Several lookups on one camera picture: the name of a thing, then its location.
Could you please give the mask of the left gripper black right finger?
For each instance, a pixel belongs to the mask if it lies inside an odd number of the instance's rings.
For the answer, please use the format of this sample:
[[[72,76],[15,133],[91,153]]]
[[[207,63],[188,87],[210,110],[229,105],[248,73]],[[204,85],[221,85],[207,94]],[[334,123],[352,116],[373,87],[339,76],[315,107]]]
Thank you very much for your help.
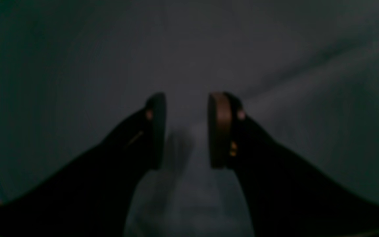
[[[379,205],[274,140],[228,92],[209,94],[210,163],[231,169],[257,237],[379,237]]]

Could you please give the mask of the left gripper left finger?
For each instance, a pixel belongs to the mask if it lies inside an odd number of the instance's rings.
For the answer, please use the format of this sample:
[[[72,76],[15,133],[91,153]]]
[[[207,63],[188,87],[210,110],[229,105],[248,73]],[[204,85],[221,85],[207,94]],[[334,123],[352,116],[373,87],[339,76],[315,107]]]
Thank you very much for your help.
[[[161,165],[166,96],[155,93],[104,140],[0,206],[0,237],[120,237],[136,187]]]

